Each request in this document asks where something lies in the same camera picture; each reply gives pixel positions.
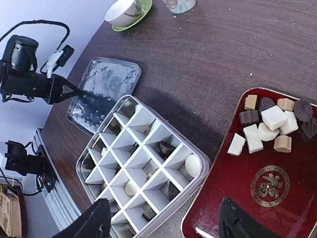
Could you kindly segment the metal tin lid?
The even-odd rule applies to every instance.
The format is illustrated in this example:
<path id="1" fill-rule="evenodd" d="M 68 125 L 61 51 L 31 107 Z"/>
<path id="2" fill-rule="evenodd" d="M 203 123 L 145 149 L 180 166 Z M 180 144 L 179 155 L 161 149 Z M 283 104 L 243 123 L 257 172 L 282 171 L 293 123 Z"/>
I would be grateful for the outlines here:
<path id="1" fill-rule="evenodd" d="M 72 99 L 67 119 L 88 135 L 94 135 L 117 101 L 133 93 L 141 73 L 134 62 L 91 59 L 78 85 L 82 94 Z"/>

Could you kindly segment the white compartment tin box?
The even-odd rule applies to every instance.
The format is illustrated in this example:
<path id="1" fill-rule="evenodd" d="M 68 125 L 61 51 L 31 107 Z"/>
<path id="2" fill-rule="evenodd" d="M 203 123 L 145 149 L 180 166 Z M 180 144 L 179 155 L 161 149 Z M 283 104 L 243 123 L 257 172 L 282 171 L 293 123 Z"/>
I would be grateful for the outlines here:
<path id="1" fill-rule="evenodd" d="M 176 147 L 166 160 L 160 141 Z M 201 161 L 194 178 L 185 169 L 191 154 Z M 90 139 L 76 172 L 91 202 L 109 201 L 112 238 L 145 238 L 200 188 L 210 167 L 208 156 L 161 115 L 125 95 Z"/>

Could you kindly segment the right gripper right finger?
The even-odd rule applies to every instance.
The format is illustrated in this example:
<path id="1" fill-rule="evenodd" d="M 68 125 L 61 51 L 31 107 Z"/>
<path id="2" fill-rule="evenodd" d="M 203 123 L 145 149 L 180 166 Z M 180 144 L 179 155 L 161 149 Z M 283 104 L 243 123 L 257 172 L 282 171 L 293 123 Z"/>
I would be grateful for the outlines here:
<path id="1" fill-rule="evenodd" d="M 223 198 L 218 211 L 220 238 L 279 238 L 237 205 L 231 198 Z"/>

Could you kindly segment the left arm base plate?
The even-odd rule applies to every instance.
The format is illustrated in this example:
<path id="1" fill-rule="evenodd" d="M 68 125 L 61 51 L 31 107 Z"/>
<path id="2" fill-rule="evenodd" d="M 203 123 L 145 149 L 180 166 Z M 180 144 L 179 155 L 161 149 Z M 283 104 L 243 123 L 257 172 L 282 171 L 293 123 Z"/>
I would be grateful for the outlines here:
<path id="1" fill-rule="evenodd" d="M 48 193 L 55 189 L 55 183 L 57 182 L 57 176 L 53 169 L 52 163 L 49 159 L 48 153 L 45 151 L 43 145 L 39 145 L 38 155 L 43 157 L 45 160 L 45 179 L 44 185 Z"/>

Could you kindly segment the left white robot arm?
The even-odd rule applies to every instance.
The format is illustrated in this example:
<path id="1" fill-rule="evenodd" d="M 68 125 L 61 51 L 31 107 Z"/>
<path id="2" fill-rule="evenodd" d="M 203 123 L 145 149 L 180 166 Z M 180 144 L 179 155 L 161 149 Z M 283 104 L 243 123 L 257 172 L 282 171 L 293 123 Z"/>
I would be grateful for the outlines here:
<path id="1" fill-rule="evenodd" d="M 35 98 L 41 98 L 47 104 L 53 105 L 71 97 L 82 96 L 83 91 L 60 75 L 53 74 L 48 78 L 32 70 L 19 71 L 1 60 L 0 94 L 4 103 L 8 101 L 30 103 Z M 16 171 L 23 176 L 28 173 L 43 173 L 45 163 L 42 159 L 37 162 L 38 157 L 28 155 L 26 146 L 10 140 L 5 144 L 7 151 L 4 157 L 7 170 Z"/>

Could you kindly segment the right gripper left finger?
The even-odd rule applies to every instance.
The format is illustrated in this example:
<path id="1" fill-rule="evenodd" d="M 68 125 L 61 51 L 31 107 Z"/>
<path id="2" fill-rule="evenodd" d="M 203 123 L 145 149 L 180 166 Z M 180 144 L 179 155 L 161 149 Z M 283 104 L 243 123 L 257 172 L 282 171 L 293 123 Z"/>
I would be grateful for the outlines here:
<path id="1" fill-rule="evenodd" d="M 53 238 L 109 238 L 111 211 L 106 198 L 98 199 L 70 226 Z"/>

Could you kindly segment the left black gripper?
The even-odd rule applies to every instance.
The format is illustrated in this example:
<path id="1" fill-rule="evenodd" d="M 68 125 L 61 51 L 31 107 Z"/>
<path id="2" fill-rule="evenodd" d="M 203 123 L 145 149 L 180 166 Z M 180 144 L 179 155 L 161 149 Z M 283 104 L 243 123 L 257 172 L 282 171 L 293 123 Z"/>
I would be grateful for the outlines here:
<path id="1" fill-rule="evenodd" d="M 0 65 L 0 94 L 2 101 L 32 102 L 42 98 L 48 104 L 59 103 L 79 96 L 85 91 L 79 89 L 62 76 L 53 74 L 47 78 L 33 71 L 17 71 L 2 62 Z"/>

